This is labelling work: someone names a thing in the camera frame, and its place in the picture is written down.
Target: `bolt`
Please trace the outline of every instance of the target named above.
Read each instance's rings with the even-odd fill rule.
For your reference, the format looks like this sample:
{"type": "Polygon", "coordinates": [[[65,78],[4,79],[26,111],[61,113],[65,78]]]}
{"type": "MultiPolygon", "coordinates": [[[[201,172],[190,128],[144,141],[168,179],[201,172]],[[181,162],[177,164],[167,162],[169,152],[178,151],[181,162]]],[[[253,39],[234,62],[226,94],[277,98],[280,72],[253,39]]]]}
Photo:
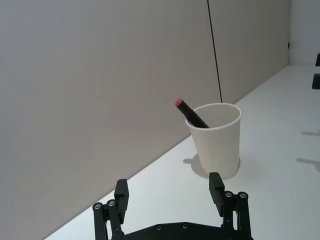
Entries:
{"type": "Polygon", "coordinates": [[[232,197],[232,192],[226,191],[225,192],[225,196],[228,197],[228,198],[231,198],[232,197]]]}
{"type": "Polygon", "coordinates": [[[244,192],[239,193],[240,198],[245,199],[247,197],[247,194],[245,194],[244,192]]]}
{"type": "Polygon", "coordinates": [[[157,226],[155,227],[155,230],[156,230],[157,232],[160,232],[160,231],[162,230],[162,226],[161,226],[161,225],[157,225],[157,226]]]}
{"type": "Polygon", "coordinates": [[[94,209],[99,209],[99,208],[101,208],[101,206],[102,206],[101,203],[96,203],[96,204],[93,206],[93,208],[94,208],[94,209]]]}
{"type": "Polygon", "coordinates": [[[182,229],[183,229],[183,230],[187,230],[188,227],[189,227],[188,224],[186,224],[186,223],[182,224],[182,229]]]}
{"type": "Polygon", "coordinates": [[[113,205],[115,205],[116,204],[116,202],[114,201],[114,200],[111,200],[109,203],[108,203],[108,205],[111,207],[111,206],[113,206],[113,205]]]}

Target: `tabletop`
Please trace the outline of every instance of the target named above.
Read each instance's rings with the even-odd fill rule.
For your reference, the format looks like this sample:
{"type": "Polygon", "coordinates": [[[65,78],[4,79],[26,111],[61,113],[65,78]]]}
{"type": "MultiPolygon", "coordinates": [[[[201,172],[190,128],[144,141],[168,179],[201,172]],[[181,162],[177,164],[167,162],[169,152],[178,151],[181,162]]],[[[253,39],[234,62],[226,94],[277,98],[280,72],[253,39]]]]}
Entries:
{"type": "MultiPolygon", "coordinates": [[[[248,193],[254,239],[319,238],[320,90],[311,88],[316,70],[287,66],[236,103],[242,111],[240,167],[223,182],[235,194],[248,193]]],[[[191,136],[130,178],[128,189],[125,234],[173,222],[222,224],[191,136]]],[[[113,198],[111,192],[99,202],[113,198]]],[[[95,239],[91,207],[47,238],[73,239],[95,239]]]]}

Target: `paper cup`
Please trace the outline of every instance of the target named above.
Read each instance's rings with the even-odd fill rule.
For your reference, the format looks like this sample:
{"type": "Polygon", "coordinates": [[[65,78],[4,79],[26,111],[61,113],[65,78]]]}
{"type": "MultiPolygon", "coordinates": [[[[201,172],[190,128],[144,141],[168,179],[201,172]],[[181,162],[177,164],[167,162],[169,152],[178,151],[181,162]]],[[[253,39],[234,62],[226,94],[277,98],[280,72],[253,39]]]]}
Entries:
{"type": "Polygon", "coordinates": [[[240,108],[229,103],[212,103],[194,111],[210,128],[199,128],[186,120],[205,172],[218,172],[222,179],[233,177],[239,168],[240,108]]]}

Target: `white wall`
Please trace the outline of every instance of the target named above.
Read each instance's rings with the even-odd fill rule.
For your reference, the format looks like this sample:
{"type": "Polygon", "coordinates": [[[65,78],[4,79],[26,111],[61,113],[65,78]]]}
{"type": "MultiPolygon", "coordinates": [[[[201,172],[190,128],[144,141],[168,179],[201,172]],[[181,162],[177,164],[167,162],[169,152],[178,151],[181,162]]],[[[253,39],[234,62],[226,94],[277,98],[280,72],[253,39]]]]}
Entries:
{"type": "Polygon", "coordinates": [[[235,103],[288,64],[289,0],[210,0],[222,100],[235,103]]]}
{"type": "Polygon", "coordinates": [[[0,239],[52,233],[218,89],[205,0],[1,0],[0,239]]]}
{"type": "Polygon", "coordinates": [[[320,53],[320,1],[291,0],[291,65],[314,65],[320,53]]]}

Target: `marker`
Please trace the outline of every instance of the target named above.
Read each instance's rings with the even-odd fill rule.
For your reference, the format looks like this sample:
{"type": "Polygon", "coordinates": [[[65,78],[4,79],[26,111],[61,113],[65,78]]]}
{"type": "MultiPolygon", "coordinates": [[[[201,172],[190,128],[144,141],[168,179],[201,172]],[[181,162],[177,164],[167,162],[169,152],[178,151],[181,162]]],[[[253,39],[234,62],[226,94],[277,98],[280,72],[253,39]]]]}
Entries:
{"type": "Polygon", "coordinates": [[[175,101],[175,106],[183,113],[185,118],[195,127],[208,129],[209,126],[195,113],[181,98],[175,101]]]}

